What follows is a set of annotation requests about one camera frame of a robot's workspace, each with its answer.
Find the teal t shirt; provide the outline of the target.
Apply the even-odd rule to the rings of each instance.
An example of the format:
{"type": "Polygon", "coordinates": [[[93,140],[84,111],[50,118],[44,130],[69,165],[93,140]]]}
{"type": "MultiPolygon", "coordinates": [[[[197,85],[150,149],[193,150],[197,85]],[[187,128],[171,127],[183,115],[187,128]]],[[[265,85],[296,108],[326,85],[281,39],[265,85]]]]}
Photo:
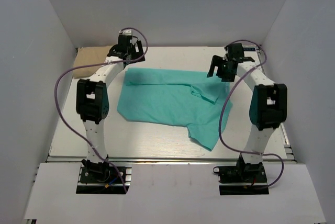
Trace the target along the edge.
{"type": "Polygon", "coordinates": [[[117,111],[127,121],[185,127],[189,138],[212,150],[232,102],[230,84],[205,72],[129,68],[117,111]]]}

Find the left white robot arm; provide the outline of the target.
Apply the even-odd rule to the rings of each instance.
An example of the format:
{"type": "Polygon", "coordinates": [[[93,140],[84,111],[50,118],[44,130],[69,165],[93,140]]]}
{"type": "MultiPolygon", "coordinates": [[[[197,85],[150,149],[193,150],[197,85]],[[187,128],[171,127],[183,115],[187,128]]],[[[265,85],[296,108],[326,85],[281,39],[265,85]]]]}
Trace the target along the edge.
{"type": "Polygon", "coordinates": [[[93,169],[93,176],[100,182],[110,177],[110,168],[105,160],[108,154],[104,141],[104,119],[109,112],[108,86],[113,79],[124,70],[130,60],[143,55],[141,41],[132,42],[135,36],[127,29],[119,33],[118,43],[111,47],[104,65],[90,77],[80,79],[76,89],[76,112],[80,115],[90,141],[87,158],[82,160],[87,169],[93,169]]]}

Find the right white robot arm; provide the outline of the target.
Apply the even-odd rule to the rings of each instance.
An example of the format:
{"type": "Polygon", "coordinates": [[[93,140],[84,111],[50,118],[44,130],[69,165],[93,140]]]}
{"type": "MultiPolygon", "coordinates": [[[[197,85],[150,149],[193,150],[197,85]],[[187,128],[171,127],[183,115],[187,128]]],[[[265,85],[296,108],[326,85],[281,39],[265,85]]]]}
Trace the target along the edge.
{"type": "Polygon", "coordinates": [[[252,91],[249,108],[251,131],[243,150],[239,151],[242,165],[236,168],[237,177],[247,182],[255,176],[255,168],[260,166],[267,143],[281,123],[287,118],[287,86],[268,78],[252,57],[245,56],[240,41],[225,46],[226,55],[214,55],[208,77],[216,75],[223,82],[234,83],[230,90],[245,82],[252,91]]]}

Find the blue table label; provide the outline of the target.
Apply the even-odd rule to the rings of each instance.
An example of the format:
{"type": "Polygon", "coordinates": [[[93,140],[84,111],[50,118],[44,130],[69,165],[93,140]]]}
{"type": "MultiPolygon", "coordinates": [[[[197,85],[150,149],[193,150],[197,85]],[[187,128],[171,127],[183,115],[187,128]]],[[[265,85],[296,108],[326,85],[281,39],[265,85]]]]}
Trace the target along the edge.
{"type": "Polygon", "coordinates": [[[256,49],[254,47],[243,47],[243,50],[247,52],[256,52],[256,49]]]}

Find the folded beige t shirt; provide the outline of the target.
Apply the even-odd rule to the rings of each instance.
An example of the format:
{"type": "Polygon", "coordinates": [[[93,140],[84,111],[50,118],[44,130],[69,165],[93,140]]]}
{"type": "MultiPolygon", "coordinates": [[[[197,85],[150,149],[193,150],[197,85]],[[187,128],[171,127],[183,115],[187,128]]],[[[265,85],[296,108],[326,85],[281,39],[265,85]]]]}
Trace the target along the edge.
{"type": "MultiPolygon", "coordinates": [[[[103,63],[111,46],[79,48],[73,67],[103,63]]],[[[93,75],[100,66],[92,66],[73,71],[74,79],[81,79],[93,75]]]]}

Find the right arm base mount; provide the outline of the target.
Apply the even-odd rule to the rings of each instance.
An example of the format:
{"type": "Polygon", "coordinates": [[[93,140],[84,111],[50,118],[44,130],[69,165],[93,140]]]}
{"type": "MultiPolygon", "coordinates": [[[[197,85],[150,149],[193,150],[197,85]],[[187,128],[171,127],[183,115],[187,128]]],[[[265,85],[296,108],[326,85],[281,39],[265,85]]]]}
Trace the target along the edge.
{"type": "Polygon", "coordinates": [[[236,166],[215,166],[213,173],[219,177],[220,196],[269,194],[264,168],[240,173],[236,166]]]}

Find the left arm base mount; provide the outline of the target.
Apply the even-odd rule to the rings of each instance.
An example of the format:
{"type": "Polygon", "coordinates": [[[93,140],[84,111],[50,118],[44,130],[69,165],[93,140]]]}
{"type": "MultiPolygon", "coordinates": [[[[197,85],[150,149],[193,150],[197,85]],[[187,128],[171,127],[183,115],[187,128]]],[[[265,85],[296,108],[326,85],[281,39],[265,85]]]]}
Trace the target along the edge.
{"type": "Polygon", "coordinates": [[[89,171],[82,166],[76,187],[76,194],[125,195],[123,183],[113,167],[102,174],[89,171]]]}

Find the aluminium table front rail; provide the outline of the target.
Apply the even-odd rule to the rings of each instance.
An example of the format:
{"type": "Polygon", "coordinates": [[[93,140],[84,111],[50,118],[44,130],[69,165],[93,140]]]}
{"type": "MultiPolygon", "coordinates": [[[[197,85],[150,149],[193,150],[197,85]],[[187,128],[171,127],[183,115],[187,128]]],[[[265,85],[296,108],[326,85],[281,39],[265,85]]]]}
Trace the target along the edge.
{"type": "MultiPolygon", "coordinates": [[[[65,156],[49,156],[47,162],[81,162],[83,157],[65,157],[65,156]]],[[[237,159],[168,159],[168,158],[113,158],[109,159],[112,163],[233,163],[237,159]]]]}

